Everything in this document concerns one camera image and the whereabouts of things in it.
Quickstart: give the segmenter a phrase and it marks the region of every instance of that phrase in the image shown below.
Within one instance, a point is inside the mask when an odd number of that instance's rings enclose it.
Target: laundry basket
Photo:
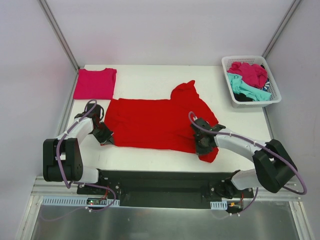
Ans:
[[[270,81],[270,87],[267,90],[267,92],[271,93],[271,97],[269,101],[237,101],[235,99],[234,93],[232,91],[230,81],[228,78],[228,73],[227,71],[231,67],[232,63],[234,62],[241,62],[241,63],[248,63],[250,65],[252,64],[258,64],[258,65],[263,65],[265,70],[268,73],[268,78]],[[222,67],[224,71],[224,76],[226,80],[226,84],[229,88],[230,91],[230,96],[231,96],[231,103],[234,108],[262,108],[265,106],[268,106],[269,104],[275,104],[279,103],[281,101],[281,95],[278,89],[278,86],[276,84],[276,81],[274,77],[272,76],[272,73],[270,71],[270,68],[266,62],[266,60],[262,56],[249,56],[249,55],[244,55],[244,56],[225,56],[222,58]]]

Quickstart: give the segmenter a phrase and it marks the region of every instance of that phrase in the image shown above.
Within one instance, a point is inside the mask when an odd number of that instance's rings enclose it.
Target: pink garment in basket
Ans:
[[[246,84],[257,89],[262,89],[268,79],[268,73],[264,68],[258,64],[250,65],[247,62],[235,61],[227,72],[242,76],[242,80]]]
[[[111,100],[116,85],[116,69],[105,68],[102,71],[79,70],[73,99]]]

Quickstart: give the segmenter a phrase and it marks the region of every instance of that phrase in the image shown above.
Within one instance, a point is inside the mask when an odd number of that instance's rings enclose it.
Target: white table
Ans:
[[[223,68],[220,66],[166,65],[86,65],[85,69],[100,71],[117,69],[114,98],[169,99],[179,84],[195,80],[200,98],[214,112],[219,123],[233,132],[256,140],[270,140],[262,108],[234,109],[231,106]],[[87,100],[75,100],[68,126],[74,116],[83,112]],[[98,100],[105,110],[110,100]],[[80,145],[85,166],[103,170],[174,171],[174,172],[233,172],[248,170],[253,163],[229,150],[220,149],[213,163],[203,162],[191,153],[173,150],[140,149],[133,147],[100,146],[93,135]]]

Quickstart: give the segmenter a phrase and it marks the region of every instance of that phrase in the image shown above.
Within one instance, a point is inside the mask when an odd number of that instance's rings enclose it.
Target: turquoise garment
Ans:
[[[229,81],[232,91],[235,94],[244,94],[248,98],[252,98],[253,101],[269,101],[271,93],[260,90],[253,86],[249,86],[242,80],[242,76],[228,72]]]

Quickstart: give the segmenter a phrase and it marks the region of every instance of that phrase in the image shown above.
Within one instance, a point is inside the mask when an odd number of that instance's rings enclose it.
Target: folded pink cloth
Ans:
[[[105,68],[102,71],[79,70],[73,99],[111,100],[116,85],[117,70]]]
[[[268,79],[267,71],[258,64],[250,65],[246,62],[241,63],[235,61],[234,63],[232,63],[230,69],[227,72],[242,76],[242,80],[246,84],[258,89],[263,88]]]

